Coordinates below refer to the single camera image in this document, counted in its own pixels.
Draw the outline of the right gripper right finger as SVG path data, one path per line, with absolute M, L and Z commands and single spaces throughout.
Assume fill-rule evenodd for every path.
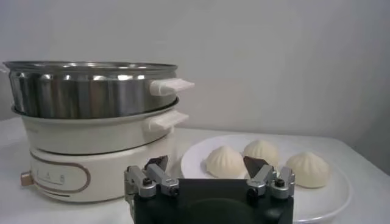
M 271 193 L 271 197 L 278 200 L 294 196 L 295 174 L 292 169 L 283 166 L 277 174 L 274 167 L 264 159 L 245 156 L 243 161 L 250 176 L 246 183 L 249 187 L 247 194 L 251 200 L 258 200 L 267 191 Z

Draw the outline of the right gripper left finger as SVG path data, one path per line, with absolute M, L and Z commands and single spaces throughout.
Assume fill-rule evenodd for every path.
M 169 197 L 180 194 L 179 180 L 166 174 L 168 155 L 151 158 L 143 168 L 128 166 L 124 171 L 125 200 L 134 196 L 150 199 L 160 192 Z

